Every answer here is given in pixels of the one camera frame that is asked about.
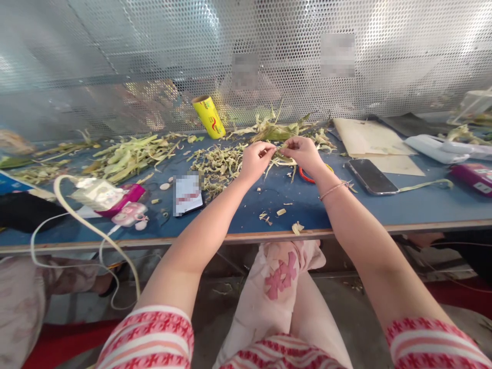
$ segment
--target thin bracelet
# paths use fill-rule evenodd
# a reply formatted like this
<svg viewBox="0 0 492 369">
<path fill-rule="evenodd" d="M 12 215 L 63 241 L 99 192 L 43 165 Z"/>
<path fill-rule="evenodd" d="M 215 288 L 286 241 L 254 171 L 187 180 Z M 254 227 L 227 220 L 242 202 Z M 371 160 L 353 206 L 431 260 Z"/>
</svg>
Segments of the thin bracelet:
<svg viewBox="0 0 492 369">
<path fill-rule="evenodd" d="M 345 186 L 345 187 L 347 187 L 347 188 L 348 188 L 348 187 L 349 187 L 349 184 L 348 184 L 348 182 L 342 182 L 342 183 L 337 184 L 336 186 L 334 186 L 334 187 L 330 188 L 328 191 L 326 191 L 326 192 L 323 194 L 323 196 L 321 196 L 321 197 L 319 198 L 319 200 L 320 200 L 320 201 L 323 201 L 324 197 L 325 197 L 327 194 L 329 194 L 331 191 L 334 191 L 334 190 L 336 190 L 337 188 L 340 188 L 340 187 L 342 187 L 342 186 Z"/>
</svg>

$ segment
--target floor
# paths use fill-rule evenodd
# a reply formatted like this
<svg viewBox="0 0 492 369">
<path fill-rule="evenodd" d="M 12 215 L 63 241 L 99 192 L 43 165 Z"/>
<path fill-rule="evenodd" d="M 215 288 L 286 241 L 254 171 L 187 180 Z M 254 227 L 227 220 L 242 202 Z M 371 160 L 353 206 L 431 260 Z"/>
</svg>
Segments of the floor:
<svg viewBox="0 0 492 369">
<path fill-rule="evenodd" d="M 335 241 L 324 242 L 322 249 L 327 258 L 327 265 L 322 271 L 352 270 L 350 260 Z M 223 254 L 227 254 L 230 260 L 239 265 L 251 265 L 256 251 L 257 247 L 254 245 L 221 249 Z M 443 252 L 441 257 L 435 251 L 431 251 L 430 255 L 433 260 L 440 261 L 442 258 L 453 258 L 453 255 L 446 254 L 445 250 Z M 141 258 L 137 260 L 137 268 L 142 280 L 148 279 L 159 261 L 157 255 L 161 254 L 163 250 L 129 253 L 132 259 Z M 105 260 L 112 258 L 117 258 L 117 255 L 109 253 L 105 256 Z M 216 256 L 208 265 L 200 284 L 192 318 L 196 342 L 192 363 L 194 369 L 211 368 L 231 324 L 241 290 L 240 278 L 220 283 L 213 280 L 213 277 L 228 275 L 237 275 L 237 271 Z M 315 279 L 315 282 L 335 317 L 354 368 L 392 368 L 384 334 L 358 277 Z M 121 288 L 115 303 L 119 306 L 130 305 L 134 299 L 134 287 L 132 282 L 128 282 Z M 129 309 L 111 309 L 108 301 L 88 293 L 54 296 L 46 321 L 58 324 L 90 322 L 123 317 L 128 313 Z M 487 328 L 485 318 L 451 306 L 444 306 L 444 309 L 458 327 L 473 337 L 484 353 L 492 358 L 492 331 Z M 96 361 L 99 350 L 100 348 L 84 353 L 59 368 L 85 369 Z"/>
</svg>

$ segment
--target pink patterned pants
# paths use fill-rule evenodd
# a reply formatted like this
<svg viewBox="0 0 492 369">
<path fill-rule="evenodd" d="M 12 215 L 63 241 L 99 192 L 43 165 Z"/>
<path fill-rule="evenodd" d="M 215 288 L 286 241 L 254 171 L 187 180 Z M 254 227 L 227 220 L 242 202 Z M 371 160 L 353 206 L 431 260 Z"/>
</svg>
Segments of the pink patterned pants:
<svg viewBox="0 0 492 369">
<path fill-rule="evenodd" d="M 319 244 L 316 240 L 260 245 L 214 369 L 238 351 L 277 333 L 313 344 L 352 369 L 333 315 L 308 273 L 326 263 Z"/>
</svg>

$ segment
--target yellow cylinder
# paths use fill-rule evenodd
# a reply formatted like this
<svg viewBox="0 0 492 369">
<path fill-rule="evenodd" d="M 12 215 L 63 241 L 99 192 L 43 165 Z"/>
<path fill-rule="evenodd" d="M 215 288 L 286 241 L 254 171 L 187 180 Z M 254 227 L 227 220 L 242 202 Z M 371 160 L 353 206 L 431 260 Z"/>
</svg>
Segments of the yellow cylinder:
<svg viewBox="0 0 492 369">
<path fill-rule="evenodd" d="M 191 100 L 191 103 L 198 113 L 201 122 L 207 129 L 209 136 L 213 139 L 224 137 L 226 129 L 220 121 L 219 113 L 217 113 L 212 98 L 208 95 L 203 95 L 194 98 Z"/>
</svg>

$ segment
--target smartphone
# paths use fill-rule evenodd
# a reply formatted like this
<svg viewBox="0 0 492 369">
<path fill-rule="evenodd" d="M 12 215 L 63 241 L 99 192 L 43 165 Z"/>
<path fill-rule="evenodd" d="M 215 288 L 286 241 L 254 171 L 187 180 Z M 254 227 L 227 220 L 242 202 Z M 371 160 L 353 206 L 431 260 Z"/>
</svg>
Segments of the smartphone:
<svg viewBox="0 0 492 369">
<path fill-rule="evenodd" d="M 189 172 L 187 175 L 175 176 L 174 178 L 173 215 L 180 217 L 187 212 L 203 207 L 200 175 L 197 172 Z"/>
<path fill-rule="evenodd" d="M 368 159 L 349 160 L 348 167 L 373 195 L 393 195 L 400 192 L 398 187 Z"/>
</svg>

